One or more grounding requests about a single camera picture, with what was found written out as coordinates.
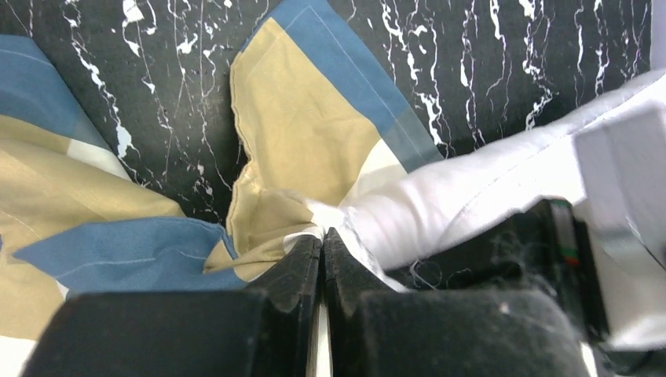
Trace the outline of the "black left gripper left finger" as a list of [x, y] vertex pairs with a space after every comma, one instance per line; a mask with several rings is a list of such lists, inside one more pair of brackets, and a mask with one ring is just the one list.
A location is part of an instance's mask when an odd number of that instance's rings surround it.
[[304, 376], [321, 242], [239, 291], [109, 293], [66, 302], [26, 376]]

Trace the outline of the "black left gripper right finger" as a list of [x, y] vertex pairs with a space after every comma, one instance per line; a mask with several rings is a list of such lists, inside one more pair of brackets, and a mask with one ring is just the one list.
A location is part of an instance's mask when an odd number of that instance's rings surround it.
[[398, 292], [324, 238], [335, 376], [585, 376], [580, 342], [537, 290]]

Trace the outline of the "white pillow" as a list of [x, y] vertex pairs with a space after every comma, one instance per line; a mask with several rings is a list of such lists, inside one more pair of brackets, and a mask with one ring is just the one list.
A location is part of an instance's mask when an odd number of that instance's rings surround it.
[[665, 107], [665, 73], [650, 71], [546, 126], [430, 163], [340, 207], [308, 200], [313, 221], [337, 229], [353, 257], [388, 287], [388, 276], [461, 244], [541, 199], [585, 198], [574, 139], [602, 121], [655, 101]]

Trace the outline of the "blue beige white pillowcase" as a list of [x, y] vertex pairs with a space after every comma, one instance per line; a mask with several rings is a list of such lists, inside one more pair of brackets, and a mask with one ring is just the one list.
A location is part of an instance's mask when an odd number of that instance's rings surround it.
[[18, 376], [65, 299], [84, 291], [237, 289], [318, 203], [351, 203], [441, 160], [415, 112], [326, 1], [284, 1], [230, 67], [247, 165], [227, 226], [130, 180], [29, 38], [1, 38], [1, 373]]

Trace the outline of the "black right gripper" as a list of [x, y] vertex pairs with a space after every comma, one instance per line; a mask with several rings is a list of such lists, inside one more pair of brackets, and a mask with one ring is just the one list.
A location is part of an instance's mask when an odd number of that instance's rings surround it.
[[539, 290], [584, 340], [609, 337], [587, 226], [563, 199], [543, 199], [464, 243], [388, 274], [419, 291]]

